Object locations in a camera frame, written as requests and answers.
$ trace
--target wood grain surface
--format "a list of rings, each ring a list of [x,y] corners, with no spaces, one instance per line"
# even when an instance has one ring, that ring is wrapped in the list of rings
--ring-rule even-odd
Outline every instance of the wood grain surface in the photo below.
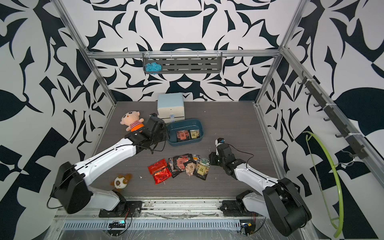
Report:
[[[112,182],[118,174],[132,174],[133,177],[122,194],[125,197],[235,197],[245,190],[252,190],[247,184],[225,174],[219,166],[211,166],[204,181],[196,176],[181,173],[175,178],[155,185],[148,166],[165,158],[186,153],[199,154],[208,158],[215,151],[215,139],[222,137],[225,142],[240,151],[253,153],[249,163],[255,169],[277,177],[271,156],[265,143],[256,112],[251,102],[185,102],[185,118],[197,118],[203,125],[204,136],[198,143],[172,147],[166,143],[162,152],[143,150],[137,155],[116,164],[103,173],[92,187],[111,190]],[[97,153],[110,147],[124,137],[125,125],[121,117],[129,111],[139,111],[147,120],[151,113],[157,113],[157,102],[118,102],[106,128]],[[161,150],[163,142],[157,149]],[[247,160],[250,155],[232,149],[236,158]]]

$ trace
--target plush doll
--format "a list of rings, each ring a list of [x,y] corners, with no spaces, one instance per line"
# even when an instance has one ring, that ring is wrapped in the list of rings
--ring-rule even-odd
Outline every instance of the plush doll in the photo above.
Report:
[[[111,185],[114,186],[116,191],[120,192],[123,188],[125,188],[132,178],[132,174],[127,174],[125,176],[119,174],[115,181],[111,182]]]
[[[144,119],[143,118],[140,118],[140,112],[136,112],[136,111],[132,111],[132,112],[129,112],[127,114],[125,114],[122,118],[121,118],[121,122],[120,124],[122,125],[127,125],[127,131],[136,131],[138,130],[139,128],[141,127],[144,127],[144,124],[142,124],[142,122],[144,122]]]

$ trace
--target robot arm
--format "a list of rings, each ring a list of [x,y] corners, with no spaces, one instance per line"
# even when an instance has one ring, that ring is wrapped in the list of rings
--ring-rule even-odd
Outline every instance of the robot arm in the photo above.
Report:
[[[74,165],[69,162],[61,165],[51,196],[55,196],[69,214],[83,208],[101,208],[121,213],[121,209],[125,207],[125,199],[121,194],[95,189],[89,185],[114,165],[142,150],[149,149],[153,153],[151,146],[156,147],[166,139],[164,121],[156,114],[151,114],[145,128],[128,133],[110,148]]]
[[[215,144],[216,153],[210,154],[211,165],[221,166],[228,175],[248,184],[260,194],[248,190],[238,195],[235,206],[240,213],[257,212],[270,218],[284,236],[289,236],[312,218],[304,200],[289,179],[279,180],[267,176],[242,159],[236,159],[223,138],[217,139]]]

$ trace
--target food package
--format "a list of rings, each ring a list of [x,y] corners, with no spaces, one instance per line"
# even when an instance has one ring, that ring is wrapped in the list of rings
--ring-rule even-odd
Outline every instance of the food package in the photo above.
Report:
[[[168,168],[164,168],[163,170],[153,174],[153,178],[155,179],[155,184],[159,184],[165,181],[166,179],[170,178],[171,176],[172,176],[172,173],[168,170]]]
[[[196,166],[196,161],[194,161],[194,160],[189,160],[188,162],[184,163],[185,172],[188,176],[193,175],[193,172],[195,170],[195,166]]]
[[[160,171],[161,169],[167,167],[167,162],[165,159],[161,159],[158,162],[155,162],[151,166],[148,167],[149,173],[153,175],[155,172]]]
[[[190,140],[188,130],[180,130],[176,132],[176,137],[178,142]]]
[[[173,158],[169,158],[168,159],[167,168],[171,172],[172,178],[176,177],[177,175],[179,175],[181,173],[181,171],[177,171],[177,170],[174,169],[174,167],[173,167]]]
[[[192,154],[175,156],[173,157],[173,168],[176,171],[184,172],[185,171],[184,163],[192,159],[193,159]]]
[[[199,130],[189,130],[191,139],[199,138],[200,131]]]
[[[198,157],[193,175],[203,180],[207,179],[209,164],[209,159]]]
[[[192,154],[192,158],[197,161],[200,158],[200,155]]]

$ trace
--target blue sponge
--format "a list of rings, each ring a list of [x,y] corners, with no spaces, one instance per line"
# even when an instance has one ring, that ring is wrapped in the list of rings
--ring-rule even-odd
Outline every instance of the blue sponge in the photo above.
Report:
[[[162,69],[160,64],[157,63],[147,63],[145,64],[145,70],[147,72],[160,72]]]

